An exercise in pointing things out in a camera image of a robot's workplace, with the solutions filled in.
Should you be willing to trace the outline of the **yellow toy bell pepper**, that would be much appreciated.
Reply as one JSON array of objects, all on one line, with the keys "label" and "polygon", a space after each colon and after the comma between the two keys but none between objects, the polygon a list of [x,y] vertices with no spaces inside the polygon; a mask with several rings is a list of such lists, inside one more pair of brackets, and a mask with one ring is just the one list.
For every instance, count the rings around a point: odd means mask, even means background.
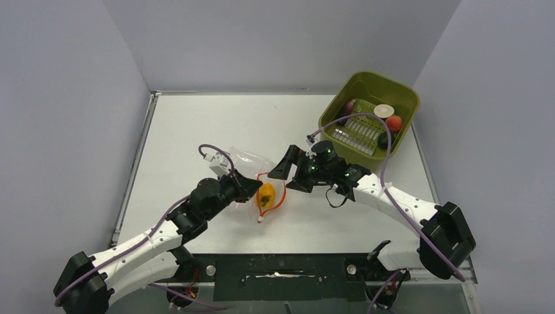
[{"label": "yellow toy bell pepper", "polygon": [[257,192],[257,205],[261,209],[269,209],[274,205],[276,191],[271,183],[264,183]]}]

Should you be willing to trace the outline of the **clear zip top bag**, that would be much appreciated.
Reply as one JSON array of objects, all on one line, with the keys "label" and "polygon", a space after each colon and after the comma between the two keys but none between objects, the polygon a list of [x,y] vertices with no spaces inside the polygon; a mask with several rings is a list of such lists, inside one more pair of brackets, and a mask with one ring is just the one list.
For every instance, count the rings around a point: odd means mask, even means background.
[{"label": "clear zip top bag", "polygon": [[230,147],[229,153],[236,169],[243,176],[250,179],[260,180],[263,184],[271,183],[274,186],[276,198],[272,208],[261,209],[257,205],[257,193],[255,197],[250,199],[246,205],[244,205],[244,207],[247,205],[250,207],[249,216],[255,217],[257,219],[257,223],[261,224],[264,221],[265,216],[280,208],[284,204],[287,196],[285,181],[271,179],[268,177],[268,173],[275,167],[275,163],[271,161],[271,159],[260,154],[242,150],[235,146]]}]

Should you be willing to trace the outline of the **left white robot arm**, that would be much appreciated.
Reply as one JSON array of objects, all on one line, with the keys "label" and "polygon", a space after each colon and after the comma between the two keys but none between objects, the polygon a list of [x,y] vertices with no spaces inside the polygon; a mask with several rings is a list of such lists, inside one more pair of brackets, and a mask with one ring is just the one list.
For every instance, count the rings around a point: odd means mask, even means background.
[{"label": "left white robot arm", "polygon": [[262,181],[236,170],[202,179],[147,231],[112,249],[73,255],[55,284],[54,305],[66,313],[105,313],[127,294],[173,277],[192,260],[185,243],[231,203],[249,201],[261,186]]}]

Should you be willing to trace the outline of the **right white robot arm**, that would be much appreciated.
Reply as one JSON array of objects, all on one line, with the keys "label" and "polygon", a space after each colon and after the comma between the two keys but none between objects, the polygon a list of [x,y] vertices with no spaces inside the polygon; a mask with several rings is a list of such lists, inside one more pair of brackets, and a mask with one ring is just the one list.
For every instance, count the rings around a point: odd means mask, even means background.
[{"label": "right white robot arm", "polygon": [[371,170],[340,157],[330,141],[305,151],[290,145],[269,178],[286,188],[310,193],[328,186],[355,203],[367,205],[401,223],[415,240],[381,242],[370,254],[371,276],[385,279],[395,270],[423,268],[440,279],[464,280],[458,270],[476,247],[462,210],[452,202],[439,205],[412,196],[385,182]]}]

